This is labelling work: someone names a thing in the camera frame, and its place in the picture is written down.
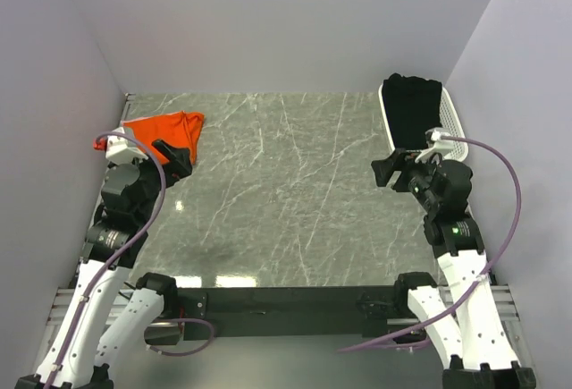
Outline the folded orange t-shirt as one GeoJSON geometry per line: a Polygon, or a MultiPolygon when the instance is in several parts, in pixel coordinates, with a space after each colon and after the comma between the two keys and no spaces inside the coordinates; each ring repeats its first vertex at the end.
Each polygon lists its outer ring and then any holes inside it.
{"type": "Polygon", "coordinates": [[[189,160],[194,165],[204,122],[205,116],[202,113],[180,111],[137,118],[123,122],[122,126],[130,128],[135,138],[149,147],[162,165],[166,165],[168,160],[152,146],[155,140],[163,140],[174,148],[187,148],[190,151],[189,160]]]}

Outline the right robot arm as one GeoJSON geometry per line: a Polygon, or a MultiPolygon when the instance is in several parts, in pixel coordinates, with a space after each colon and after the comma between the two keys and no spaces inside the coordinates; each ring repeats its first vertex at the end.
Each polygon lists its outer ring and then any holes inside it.
{"type": "Polygon", "coordinates": [[[475,219],[468,212],[472,170],[437,156],[419,162],[395,150],[371,164],[379,187],[409,192],[425,211],[427,242],[450,289],[452,311],[442,303],[434,279],[399,275],[396,305],[426,324],[425,332],[443,365],[445,388],[535,388],[534,371],[522,365],[504,331],[487,271],[488,259],[475,219]]]}

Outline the white perforated plastic basket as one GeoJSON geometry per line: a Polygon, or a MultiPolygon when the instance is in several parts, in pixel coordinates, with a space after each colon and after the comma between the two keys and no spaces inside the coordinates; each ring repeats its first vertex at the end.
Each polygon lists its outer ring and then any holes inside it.
{"type": "MultiPolygon", "coordinates": [[[[386,139],[389,145],[390,152],[392,153],[395,150],[395,146],[383,102],[383,84],[381,84],[378,89],[378,97],[381,107],[383,126],[386,131],[386,139]]],[[[465,138],[465,133],[462,128],[461,122],[459,120],[456,107],[453,104],[453,101],[450,97],[450,93],[444,86],[442,86],[442,96],[440,102],[439,115],[442,127],[445,130],[447,130],[451,135],[465,138]]],[[[453,145],[452,150],[447,155],[444,156],[445,159],[456,160],[459,162],[464,162],[467,159],[467,157],[468,157],[468,144],[464,142],[456,142],[453,145]]]]}

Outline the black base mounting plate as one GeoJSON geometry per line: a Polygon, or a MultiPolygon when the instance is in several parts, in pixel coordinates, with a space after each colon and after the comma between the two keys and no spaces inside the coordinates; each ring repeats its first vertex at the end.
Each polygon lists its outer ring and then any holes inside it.
{"type": "Polygon", "coordinates": [[[180,288],[161,319],[197,318],[218,337],[356,334],[375,338],[417,322],[391,286],[180,288]]]}

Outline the aluminium frame rail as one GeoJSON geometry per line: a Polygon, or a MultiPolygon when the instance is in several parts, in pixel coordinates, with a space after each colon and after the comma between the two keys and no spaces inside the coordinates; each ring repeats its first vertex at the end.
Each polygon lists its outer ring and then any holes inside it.
{"type": "MultiPolygon", "coordinates": [[[[442,302],[446,307],[452,305],[452,295],[450,294],[450,288],[446,286],[440,286],[440,295],[442,297],[442,302]]],[[[492,286],[492,295],[495,300],[496,308],[502,322],[508,321],[519,321],[519,314],[517,312],[517,307],[513,296],[509,290],[508,286],[492,286]]],[[[54,302],[51,306],[50,313],[48,315],[48,322],[51,325],[60,325],[63,322],[64,315],[69,308],[72,301],[73,290],[72,289],[60,289],[57,291],[54,302]]],[[[119,313],[127,306],[130,300],[132,291],[121,290],[120,293],[115,297],[111,311],[109,312],[107,324],[110,325],[118,316],[119,313]]]]}

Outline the black t-shirt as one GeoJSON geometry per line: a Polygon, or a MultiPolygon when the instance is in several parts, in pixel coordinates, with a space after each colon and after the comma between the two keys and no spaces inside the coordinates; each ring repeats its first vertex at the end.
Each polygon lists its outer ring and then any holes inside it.
{"type": "Polygon", "coordinates": [[[383,81],[383,107],[395,148],[426,147],[425,133],[442,127],[441,97],[442,84],[437,80],[393,73],[383,81]]]}

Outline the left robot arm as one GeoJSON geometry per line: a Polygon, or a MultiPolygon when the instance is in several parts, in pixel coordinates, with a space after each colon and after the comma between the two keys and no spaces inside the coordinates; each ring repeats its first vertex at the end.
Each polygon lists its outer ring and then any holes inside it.
{"type": "Polygon", "coordinates": [[[178,311],[170,276],[146,274],[125,308],[107,321],[167,188],[192,173],[191,152],[164,140],[150,146],[118,133],[100,137],[108,170],[86,234],[77,284],[49,351],[19,388],[112,388],[117,368],[147,327],[178,311]]]}

